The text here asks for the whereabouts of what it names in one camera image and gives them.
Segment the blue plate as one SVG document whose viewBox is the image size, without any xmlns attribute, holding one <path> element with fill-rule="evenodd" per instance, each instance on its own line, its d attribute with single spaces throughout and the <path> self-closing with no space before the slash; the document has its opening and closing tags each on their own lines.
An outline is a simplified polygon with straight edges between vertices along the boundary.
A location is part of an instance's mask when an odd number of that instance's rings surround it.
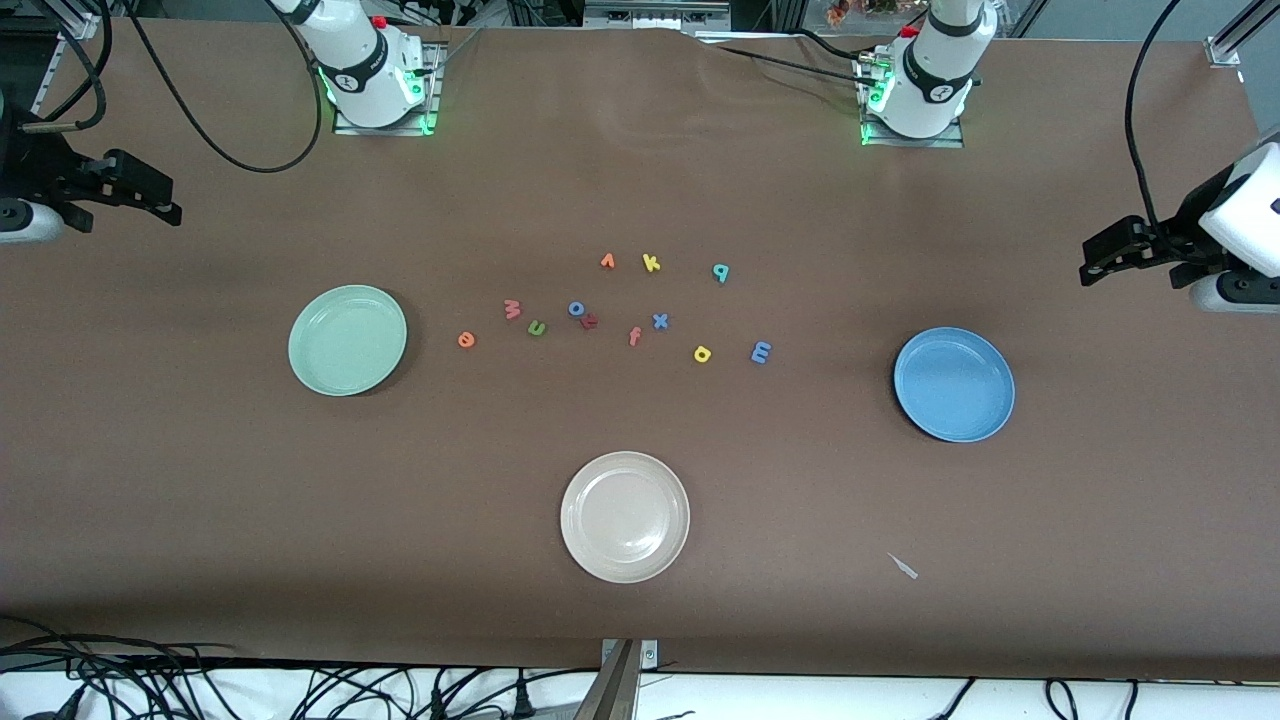
<svg viewBox="0 0 1280 720">
<path fill-rule="evenodd" d="M 892 372 L 893 393 L 920 430 L 950 443 L 975 443 L 1012 416 L 1016 384 L 1005 356 L 987 338 L 934 327 L 908 340 Z"/>
</svg>

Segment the light green plate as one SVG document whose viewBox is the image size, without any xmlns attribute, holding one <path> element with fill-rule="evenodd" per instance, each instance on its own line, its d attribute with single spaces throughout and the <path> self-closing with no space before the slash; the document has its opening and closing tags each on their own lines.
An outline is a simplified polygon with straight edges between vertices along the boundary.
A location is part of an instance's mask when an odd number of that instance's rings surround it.
<svg viewBox="0 0 1280 720">
<path fill-rule="evenodd" d="M 302 309 L 291 328 L 287 356 L 302 386 L 346 397 L 374 389 L 390 377 L 407 343 L 404 311 L 388 292 L 346 284 Z"/>
</svg>

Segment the brown table cover sheet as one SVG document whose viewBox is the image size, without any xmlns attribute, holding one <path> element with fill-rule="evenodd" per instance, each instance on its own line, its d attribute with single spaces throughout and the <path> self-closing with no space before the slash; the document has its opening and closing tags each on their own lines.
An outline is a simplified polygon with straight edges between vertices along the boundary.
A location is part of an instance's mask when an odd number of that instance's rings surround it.
<svg viewBox="0 0 1280 720">
<path fill-rule="evenodd" d="M 1076 277 L 1140 208 L 1135 53 L 997 42 L 964 147 L 902 149 L 861 146 L 835 81 L 673 31 L 489 29 L 435 135 L 257 176 L 120 22 L 73 143 L 152 163 L 184 218 L 0 249 L 0 612 L 270 659 L 585 667 L 641 638 L 680 673 L 1280 678 L 1280 318 Z M 329 397 L 287 342 L 346 284 L 408 343 Z M 1012 370 L 988 439 L 895 397 L 943 325 Z M 637 584 L 561 536 L 616 451 L 691 506 Z"/>
</svg>

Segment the orange dried plant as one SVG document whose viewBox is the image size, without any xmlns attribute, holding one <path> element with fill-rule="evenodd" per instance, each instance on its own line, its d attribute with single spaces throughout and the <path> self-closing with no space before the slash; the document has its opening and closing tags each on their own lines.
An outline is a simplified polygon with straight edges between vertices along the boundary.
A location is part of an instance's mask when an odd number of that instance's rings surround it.
<svg viewBox="0 0 1280 720">
<path fill-rule="evenodd" d="M 829 28 L 838 28 L 849 22 L 893 19 L 900 13 L 902 0 L 829 0 L 824 9 L 824 20 Z"/>
</svg>

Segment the grey metal box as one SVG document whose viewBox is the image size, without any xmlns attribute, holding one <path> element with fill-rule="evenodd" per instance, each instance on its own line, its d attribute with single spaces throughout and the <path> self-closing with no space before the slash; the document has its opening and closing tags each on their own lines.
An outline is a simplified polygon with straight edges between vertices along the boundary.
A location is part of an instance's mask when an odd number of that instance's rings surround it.
<svg viewBox="0 0 1280 720">
<path fill-rule="evenodd" d="M 732 12 L 730 0 L 584 0 L 582 27 L 730 32 Z"/>
</svg>

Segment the beige plate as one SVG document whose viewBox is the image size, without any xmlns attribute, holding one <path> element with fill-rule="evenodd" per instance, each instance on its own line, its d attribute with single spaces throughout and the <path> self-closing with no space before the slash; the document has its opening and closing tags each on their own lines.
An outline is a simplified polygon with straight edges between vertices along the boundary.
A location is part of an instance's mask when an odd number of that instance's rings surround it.
<svg viewBox="0 0 1280 720">
<path fill-rule="evenodd" d="M 585 462 L 559 506 L 561 536 L 572 560 L 613 584 L 649 582 L 673 566 L 690 525 L 690 500 L 678 475 L 637 451 Z"/>
</svg>

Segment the aluminium frame rail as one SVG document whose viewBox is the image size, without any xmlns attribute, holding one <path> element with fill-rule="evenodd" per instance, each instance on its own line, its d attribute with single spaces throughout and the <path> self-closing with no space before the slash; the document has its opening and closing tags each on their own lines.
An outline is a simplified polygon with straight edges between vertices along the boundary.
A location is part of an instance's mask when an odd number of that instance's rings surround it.
<svg viewBox="0 0 1280 720">
<path fill-rule="evenodd" d="M 50 59 L 46 63 L 44 76 L 40 81 L 38 90 L 36 91 L 35 99 L 31 105 L 31 111 L 40 117 L 54 117 L 52 100 L 50 97 L 50 88 L 55 79 L 58 68 L 61 60 L 68 54 L 74 55 L 79 51 L 78 58 L 86 60 L 87 64 L 82 64 L 82 70 L 84 78 L 81 85 L 84 86 L 84 91 L 74 91 L 70 94 L 70 99 L 67 101 L 69 108 L 74 106 L 90 90 L 100 90 L 100 76 L 105 69 L 106 61 L 110 58 L 110 50 L 113 42 L 108 38 L 102 40 L 102 45 L 99 49 L 97 56 L 90 56 L 84 49 L 84 41 L 88 41 L 97 36 L 97 33 L 105 29 L 105 36 L 110 36 L 111 20 L 111 0 L 22 0 L 24 5 L 29 6 L 38 17 L 44 18 L 49 24 L 54 27 L 54 33 L 56 35 L 56 45 L 52 50 Z"/>
<path fill-rule="evenodd" d="M 1220 31 L 1204 40 L 1210 65 L 1238 67 L 1244 45 L 1277 19 L 1280 0 L 1249 0 Z"/>
</svg>

